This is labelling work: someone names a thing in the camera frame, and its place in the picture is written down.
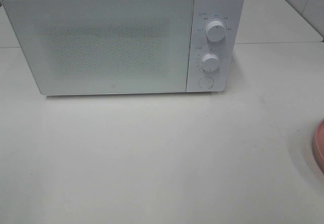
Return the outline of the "round door release button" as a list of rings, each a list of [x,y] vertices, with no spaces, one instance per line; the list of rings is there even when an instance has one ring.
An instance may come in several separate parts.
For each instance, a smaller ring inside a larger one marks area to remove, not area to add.
[[[198,85],[201,89],[210,90],[213,88],[214,80],[213,78],[206,76],[199,80]]]

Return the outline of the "pink round plate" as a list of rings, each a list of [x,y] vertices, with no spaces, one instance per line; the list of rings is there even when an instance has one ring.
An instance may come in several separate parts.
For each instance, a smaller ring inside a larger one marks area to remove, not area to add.
[[[314,160],[323,173],[324,171],[324,162],[323,162],[323,124],[324,120],[322,119],[316,126],[314,134],[313,134],[313,142],[312,142],[312,152]]]

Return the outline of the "white microwave door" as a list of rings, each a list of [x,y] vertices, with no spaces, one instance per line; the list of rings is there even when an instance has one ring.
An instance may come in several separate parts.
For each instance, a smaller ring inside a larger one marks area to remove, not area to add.
[[[41,94],[186,90],[193,0],[4,0]]]

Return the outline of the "lower white dial knob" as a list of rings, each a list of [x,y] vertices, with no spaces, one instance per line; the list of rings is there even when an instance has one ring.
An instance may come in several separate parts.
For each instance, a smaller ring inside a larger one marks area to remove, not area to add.
[[[220,64],[221,64],[221,59],[217,54],[213,54],[213,53],[205,54],[200,59],[200,66],[206,72],[216,71],[219,68]]]

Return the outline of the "white dial knob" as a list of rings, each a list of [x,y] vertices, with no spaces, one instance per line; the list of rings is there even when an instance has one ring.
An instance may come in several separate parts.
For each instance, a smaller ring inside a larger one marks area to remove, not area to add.
[[[208,41],[219,42],[225,37],[226,25],[222,20],[212,20],[205,25],[205,33]]]
[[[221,64],[221,59],[217,54],[213,54],[213,53],[205,54],[200,59],[200,66],[206,72],[216,71],[219,68],[220,64]]]

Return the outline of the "upper white dial knob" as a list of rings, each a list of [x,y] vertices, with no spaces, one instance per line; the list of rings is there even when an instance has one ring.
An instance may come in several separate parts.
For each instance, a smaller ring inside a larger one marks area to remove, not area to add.
[[[225,37],[226,25],[222,20],[212,20],[205,25],[205,33],[208,41],[219,42]]]

